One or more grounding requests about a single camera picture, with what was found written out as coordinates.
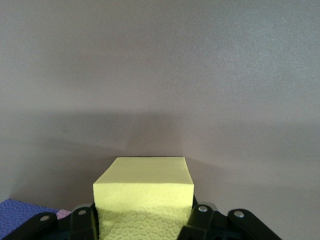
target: block front face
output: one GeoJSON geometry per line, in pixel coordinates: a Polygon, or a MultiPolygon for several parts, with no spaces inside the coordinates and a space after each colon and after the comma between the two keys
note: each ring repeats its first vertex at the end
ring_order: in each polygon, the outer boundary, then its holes
{"type": "Polygon", "coordinates": [[[190,215],[194,185],[183,157],[122,157],[93,192],[100,239],[175,240],[190,215]]]}

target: gray background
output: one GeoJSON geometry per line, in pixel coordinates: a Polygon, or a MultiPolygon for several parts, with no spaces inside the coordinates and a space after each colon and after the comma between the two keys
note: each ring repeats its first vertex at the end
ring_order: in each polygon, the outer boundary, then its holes
{"type": "Polygon", "coordinates": [[[118,156],[320,236],[317,0],[1,1],[0,201],[73,209],[118,156]]]}

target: textured yellow surface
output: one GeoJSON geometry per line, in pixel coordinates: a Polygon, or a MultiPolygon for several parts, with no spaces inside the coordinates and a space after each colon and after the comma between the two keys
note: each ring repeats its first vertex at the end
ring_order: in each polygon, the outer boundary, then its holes
{"type": "Polygon", "coordinates": [[[191,212],[184,157],[118,157],[93,184],[100,240],[175,240],[191,212]]]}

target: metal bolt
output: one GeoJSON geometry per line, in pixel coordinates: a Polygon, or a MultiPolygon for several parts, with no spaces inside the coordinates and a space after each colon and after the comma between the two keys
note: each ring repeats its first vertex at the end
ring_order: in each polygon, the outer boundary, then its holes
{"type": "Polygon", "coordinates": [[[199,206],[199,207],[198,207],[198,210],[199,210],[200,212],[202,212],[202,213],[205,213],[205,212],[208,211],[208,208],[207,208],[206,206],[199,206]]]}
{"type": "Polygon", "coordinates": [[[78,215],[84,215],[84,214],[86,214],[86,213],[87,213],[86,210],[81,210],[81,211],[78,212],[78,215]]]}
{"type": "Polygon", "coordinates": [[[245,217],[245,214],[242,211],[235,211],[233,214],[240,219],[245,217]]]}
{"type": "Polygon", "coordinates": [[[44,221],[47,221],[49,218],[50,218],[50,216],[45,215],[45,216],[43,216],[43,217],[40,218],[40,221],[41,221],[41,222],[44,222],[44,221]]]}

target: blue foam block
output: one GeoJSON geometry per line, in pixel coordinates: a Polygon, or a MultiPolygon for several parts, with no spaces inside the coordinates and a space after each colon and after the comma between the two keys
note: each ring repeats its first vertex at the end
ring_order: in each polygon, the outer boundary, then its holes
{"type": "Polygon", "coordinates": [[[58,210],[24,203],[12,199],[0,203],[0,239],[11,233],[29,218],[42,212],[57,213],[58,210]]]}

